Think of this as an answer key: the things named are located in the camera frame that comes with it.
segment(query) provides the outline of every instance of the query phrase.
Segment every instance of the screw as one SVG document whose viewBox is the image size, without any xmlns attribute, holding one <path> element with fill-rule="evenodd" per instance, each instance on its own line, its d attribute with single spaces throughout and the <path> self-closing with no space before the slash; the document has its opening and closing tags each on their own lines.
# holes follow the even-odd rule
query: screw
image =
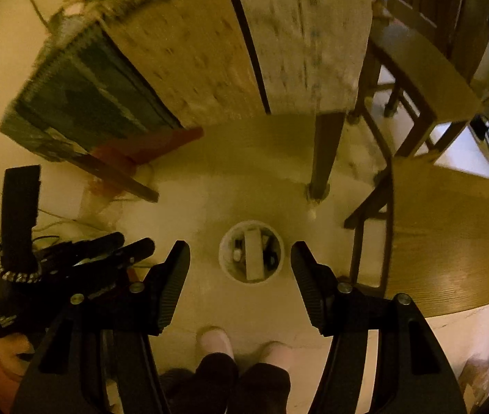
<svg viewBox="0 0 489 414">
<path fill-rule="evenodd" d="M 130 292 L 137 294 L 140 293 L 144 290 L 144 283 L 143 282 L 135 282 L 130 285 Z"/>
<path fill-rule="evenodd" d="M 338 292 L 342 294 L 350 294 L 352 287 L 350 283 L 340 282 L 337 286 Z"/>
<path fill-rule="evenodd" d="M 409 297 L 407 294 L 398 294 L 396 298 L 402 305 L 409 305 L 411 303 L 411 297 Z"/>
<path fill-rule="evenodd" d="M 79 305 L 81 304 L 85 299 L 85 296 L 83 294 L 73 294 L 72 297 L 70 297 L 70 303 L 73 305 Z"/>
</svg>

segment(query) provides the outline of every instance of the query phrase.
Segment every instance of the chair leg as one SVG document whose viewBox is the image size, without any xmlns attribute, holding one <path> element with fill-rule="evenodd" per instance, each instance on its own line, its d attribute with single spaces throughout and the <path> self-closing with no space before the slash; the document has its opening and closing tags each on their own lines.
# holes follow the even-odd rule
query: chair leg
<svg viewBox="0 0 489 414">
<path fill-rule="evenodd" d="M 363 230 L 365 220 L 361 219 L 354 231 L 354 248 L 351 253 L 350 263 L 350 283 L 355 285 L 358 282 L 359 263 L 361 261 L 361 248 L 363 246 Z"/>
<path fill-rule="evenodd" d="M 312 177 L 308 187 L 308 196 L 312 200 L 321 201 L 327 196 L 327 182 L 337 156 L 345 117 L 344 113 L 316 116 Z"/>
<path fill-rule="evenodd" d="M 456 121 L 446 129 L 444 135 L 441 136 L 432 149 L 438 152 L 438 156 L 434 159 L 434 161 L 436 161 L 436 159 L 449 148 L 457 136 L 461 134 L 467 123 L 467 121 Z"/>
<path fill-rule="evenodd" d="M 379 74 L 381 71 L 381 64 L 375 58 L 371 52 L 369 45 L 365 52 L 365 58 L 363 59 L 363 65 L 361 67 L 361 73 L 358 81 L 358 98 L 356 99 L 356 107 L 352 112 L 347 115 L 347 121 L 351 125 L 359 123 L 359 119 L 362 115 L 362 109 L 364 107 L 363 101 L 366 96 L 373 96 L 375 93 L 375 87 L 379 81 Z"/>
<path fill-rule="evenodd" d="M 396 151 L 396 156 L 413 156 L 430 136 L 430 132 L 432 132 L 435 125 L 433 121 L 426 120 L 421 114 L 413 124 L 406 139 L 398 148 L 398 151 Z"/>
<path fill-rule="evenodd" d="M 400 88 L 400 84 L 396 82 L 392 88 L 392 93 L 390 93 L 390 98 L 388 99 L 386 106 L 384 106 L 384 118 L 391 118 L 394 116 L 396 110 L 398 110 L 398 103 L 400 102 L 402 92 L 403 90 Z"/>
<path fill-rule="evenodd" d="M 384 244 L 384 257 L 382 259 L 381 283 L 379 285 L 379 297 L 384 297 L 388 275 L 390 272 L 390 259 L 392 257 L 392 242 L 394 240 L 394 198 L 391 197 L 386 208 L 388 217 L 386 218 L 386 236 Z"/>
<path fill-rule="evenodd" d="M 381 150 L 384 160 L 386 160 L 386 164 L 390 165 L 390 162 L 392 161 L 392 151 L 390 151 L 390 148 L 386 143 L 386 140 L 384 139 L 382 132 L 377 126 L 376 121 L 373 119 L 373 117 L 371 116 L 371 114 L 369 113 L 369 111 L 365 106 L 363 111 L 363 118 L 365 120 L 365 123 L 367 124 L 367 127 L 370 129 L 371 133 L 373 134 L 373 137 L 375 137 L 375 141 L 377 142 L 377 145 Z"/>
<path fill-rule="evenodd" d="M 345 220 L 344 227 L 347 229 L 357 228 L 362 220 L 376 217 L 386 204 L 392 198 L 392 176 L 388 172 L 381 180 L 379 185 L 371 192 L 369 196 L 354 210 Z"/>
</svg>

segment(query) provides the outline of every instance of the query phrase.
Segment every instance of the cable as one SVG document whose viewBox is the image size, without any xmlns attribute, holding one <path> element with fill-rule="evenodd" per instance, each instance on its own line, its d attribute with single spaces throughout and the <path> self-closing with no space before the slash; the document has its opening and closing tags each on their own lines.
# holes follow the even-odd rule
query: cable
<svg viewBox="0 0 489 414">
<path fill-rule="evenodd" d="M 47 210 L 43 210 L 42 208 L 39 208 L 38 211 L 42 212 L 42 213 L 45 213 L 46 215 L 49 215 L 49 216 L 53 216 L 55 218 L 59 218 L 60 221 L 55 221 L 55 222 L 52 222 L 51 224 L 48 224 L 46 225 L 45 227 L 40 227 L 39 229 L 32 229 L 33 232 L 42 232 L 44 230 L 47 230 L 48 228 L 52 227 L 52 226 L 56 226 L 58 224 L 64 224 L 66 222 L 75 222 L 76 224 L 80 224 L 82 226 L 86 226 L 86 227 L 91 227 L 92 229 L 95 229 L 95 230 L 98 230 L 99 232 L 107 232 L 107 230 L 103 230 L 103 229 L 100 229 L 98 227 L 95 227 L 95 226 L 92 226 L 90 224 L 87 224 L 85 222 L 82 222 L 82 221 L 78 221 L 77 219 L 70 219 L 70 218 L 65 218 L 63 216 L 59 216 L 59 215 L 56 215 L 54 213 L 50 213 L 48 212 Z"/>
<path fill-rule="evenodd" d="M 40 236 L 40 237 L 34 238 L 34 239 L 32 240 L 32 243 L 33 243 L 34 241 L 39 240 L 39 239 L 45 239 L 45 238 L 55 238 L 55 239 L 56 239 L 56 240 L 55 240 L 55 241 L 54 241 L 54 242 L 51 244 L 51 246 L 54 246 L 55 244 L 57 244 L 57 243 L 60 241 L 60 239 L 61 239 L 61 237 L 60 237 L 59 235 L 42 235 L 42 236 Z"/>
</svg>

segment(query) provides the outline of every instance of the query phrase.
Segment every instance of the white slipper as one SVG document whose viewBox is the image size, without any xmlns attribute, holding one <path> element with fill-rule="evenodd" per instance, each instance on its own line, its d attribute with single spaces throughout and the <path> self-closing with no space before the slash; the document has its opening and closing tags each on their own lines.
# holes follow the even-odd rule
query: white slipper
<svg viewBox="0 0 489 414">
<path fill-rule="evenodd" d="M 288 372 L 294 363 L 294 352 L 282 342 L 270 342 L 262 350 L 259 362 L 274 365 Z"/>
<path fill-rule="evenodd" d="M 210 353 L 225 353 L 234 359 L 231 341 L 227 333 L 219 327 L 206 330 L 198 337 L 197 342 L 205 355 L 209 355 Z"/>
</svg>

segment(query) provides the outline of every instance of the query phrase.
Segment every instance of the black cable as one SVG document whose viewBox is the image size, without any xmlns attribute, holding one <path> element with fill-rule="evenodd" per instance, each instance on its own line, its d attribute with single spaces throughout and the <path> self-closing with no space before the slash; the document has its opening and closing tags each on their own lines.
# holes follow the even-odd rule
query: black cable
<svg viewBox="0 0 489 414">
<path fill-rule="evenodd" d="M 34 241 L 37 241 L 37 240 L 39 240 L 39 239 L 44 239 L 44 238 L 56 238 L 56 241 L 55 241 L 53 244 L 51 244 L 51 246 L 53 246 L 54 244 L 57 244 L 57 243 L 59 242 L 59 240 L 61 239 L 61 237 L 60 237 L 59 235 L 43 235 L 43 236 L 41 236 L 41 237 L 34 238 L 34 239 L 32 240 L 32 243 L 33 243 Z"/>
</svg>

